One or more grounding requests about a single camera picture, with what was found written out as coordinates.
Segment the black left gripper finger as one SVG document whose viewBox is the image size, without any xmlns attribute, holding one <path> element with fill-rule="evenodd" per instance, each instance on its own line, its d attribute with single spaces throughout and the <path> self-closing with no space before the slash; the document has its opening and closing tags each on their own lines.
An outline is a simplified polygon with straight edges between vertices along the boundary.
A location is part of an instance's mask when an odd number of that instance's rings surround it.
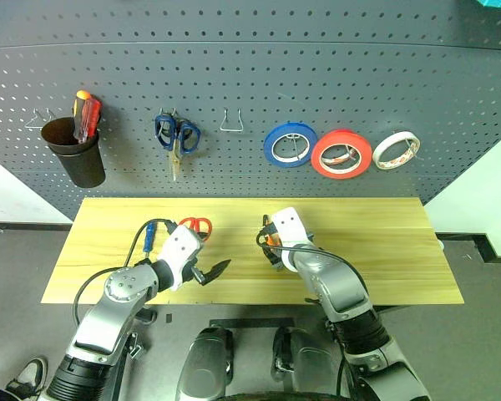
<svg viewBox="0 0 501 401">
<path fill-rule="evenodd" d="M 216 263 L 207 273 L 203 274 L 204 281 L 202 282 L 202 285 L 205 286 L 210 282 L 214 281 L 215 279 L 217 279 L 230 265 L 230 262 L 231 259 L 226 259 L 224 261 Z"/>
</svg>

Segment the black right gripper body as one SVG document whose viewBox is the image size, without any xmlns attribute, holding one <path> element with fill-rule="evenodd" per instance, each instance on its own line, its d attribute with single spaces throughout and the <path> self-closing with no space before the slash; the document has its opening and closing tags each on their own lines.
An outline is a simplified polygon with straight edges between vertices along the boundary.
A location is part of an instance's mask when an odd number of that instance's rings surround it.
<svg viewBox="0 0 501 401">
<path fill-rule="evenodd" d="M 281 258 L 274 251 L 269 248 L 264 248 L 263 253 L 276 271 L 281 271 L 284 268 Z"/>
</svg>

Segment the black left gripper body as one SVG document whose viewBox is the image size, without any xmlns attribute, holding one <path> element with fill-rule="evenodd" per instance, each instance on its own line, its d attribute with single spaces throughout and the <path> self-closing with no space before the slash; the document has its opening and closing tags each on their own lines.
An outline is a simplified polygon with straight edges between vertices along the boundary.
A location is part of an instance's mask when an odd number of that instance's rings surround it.
<svg viewBox="0 0 501 401">
<path fill-rule="evenodd" d="M 203 272 L 196 266 L 198 262 L 197 258 L 193 258 L 188 260 L 183 267 L 182 270 L 182 282 L 190 282 L 195 280 L 200 285 L 203 284 L 204 274 Z"/>
</svg>

